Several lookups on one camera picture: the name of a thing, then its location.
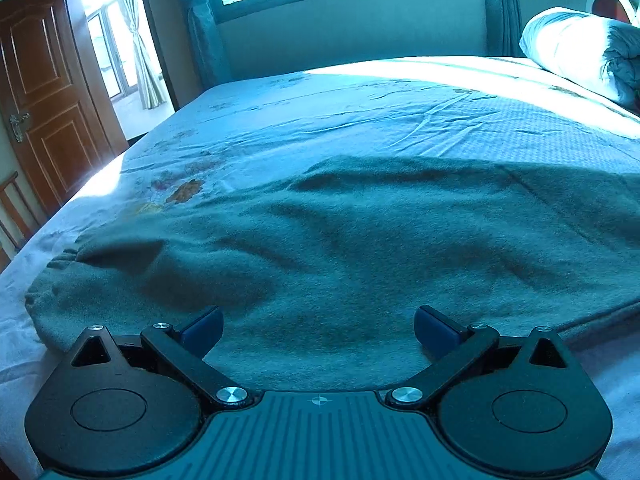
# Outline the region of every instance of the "red circular decoration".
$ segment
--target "red circular decoration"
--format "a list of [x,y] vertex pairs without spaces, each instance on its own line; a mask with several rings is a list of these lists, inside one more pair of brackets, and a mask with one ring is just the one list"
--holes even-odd
[[591,13],[596,16],[631,24],[631,20],[620,0],[595,0],[591,9]]

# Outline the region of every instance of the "metal screw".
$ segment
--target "metal screw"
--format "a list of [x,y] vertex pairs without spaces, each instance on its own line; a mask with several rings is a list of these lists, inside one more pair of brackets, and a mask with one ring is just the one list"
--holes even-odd
[[418,388],[403,386],[393,390],[391,396],[398,402],[417,402],[422,398],[422,392]]
[[238,402],[245,400],[246,396],[246,390],[244,388],[239,388],[238,386],[227,386],[226,388],[221,388],[216,393],[218,400],[225,404],[237,404]]

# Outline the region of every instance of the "mattress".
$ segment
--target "mattress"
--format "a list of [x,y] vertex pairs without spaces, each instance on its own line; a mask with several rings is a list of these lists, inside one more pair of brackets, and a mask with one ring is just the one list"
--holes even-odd
[[[97,173],[0,275],[0,456],[21,480],[41,472],[24,414],[59,356],[24,294],[53,256],[87,229],[264,184],[333,155],[546,162],[640,171],[640,119],[523,59],[379,60],[213,88]],[[614,415],[599,467],[640,479],[640,332],[594,334],[579,356]]]

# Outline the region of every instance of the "brown door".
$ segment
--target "brown door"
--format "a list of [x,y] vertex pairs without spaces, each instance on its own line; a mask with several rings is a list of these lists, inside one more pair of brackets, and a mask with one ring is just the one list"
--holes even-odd
[[[66,0],[0,2],[0,110],[50,216],[128,147],[95,55],[80,63],[93,48],[82,23],[72,28],[69,10]],[[77,21],[77,9],[73,15]]]

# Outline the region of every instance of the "round headboard decoration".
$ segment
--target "round headboard decoration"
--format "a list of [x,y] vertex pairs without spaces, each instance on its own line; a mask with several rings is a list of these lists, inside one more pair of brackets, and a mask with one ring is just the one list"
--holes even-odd
[[587,12],[620,22],[640,26],[640,9],[630,0],[587,0]]

